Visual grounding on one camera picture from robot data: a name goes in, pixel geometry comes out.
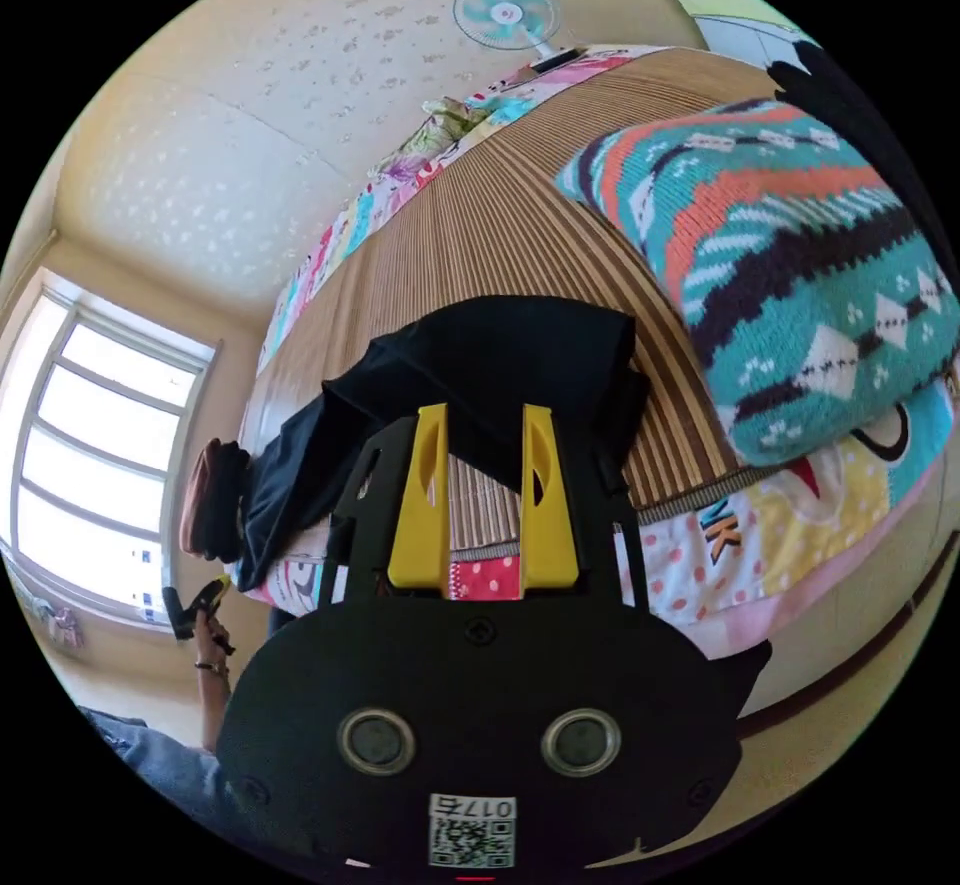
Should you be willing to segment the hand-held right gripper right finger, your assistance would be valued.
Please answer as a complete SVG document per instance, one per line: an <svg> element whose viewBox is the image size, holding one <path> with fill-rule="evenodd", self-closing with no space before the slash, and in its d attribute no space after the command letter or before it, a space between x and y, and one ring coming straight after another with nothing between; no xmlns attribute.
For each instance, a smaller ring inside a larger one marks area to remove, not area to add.
<svg viewBox="0 0 960 885"><path fill-rule="evenodd" d="M522 430L521 577L525 591L572 588L578 579L551 410L526 404Z"/></svg>

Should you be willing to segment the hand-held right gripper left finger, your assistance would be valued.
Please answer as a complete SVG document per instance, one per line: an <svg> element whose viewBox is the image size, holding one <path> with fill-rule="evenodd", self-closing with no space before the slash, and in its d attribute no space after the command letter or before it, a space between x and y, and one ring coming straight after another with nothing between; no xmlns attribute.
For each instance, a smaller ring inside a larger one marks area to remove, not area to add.
<svg viewBox="0 0 960 885"><path fill-rule="evenodd" d="M448 412L419 409L387 569L397 589L445 591L450 565Z"/></svg>

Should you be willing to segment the person's left hand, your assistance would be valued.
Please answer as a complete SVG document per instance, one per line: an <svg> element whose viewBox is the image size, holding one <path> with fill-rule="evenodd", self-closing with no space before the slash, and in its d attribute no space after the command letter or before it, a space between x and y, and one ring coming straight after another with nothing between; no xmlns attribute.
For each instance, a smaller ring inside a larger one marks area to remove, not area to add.
<svg viewBox="0 0 960 885"><path fill-rule="evenodd" d="M194 623L197 668L222 670L227 662L229 636L222 625L205 610L199 609Z"/></svg>

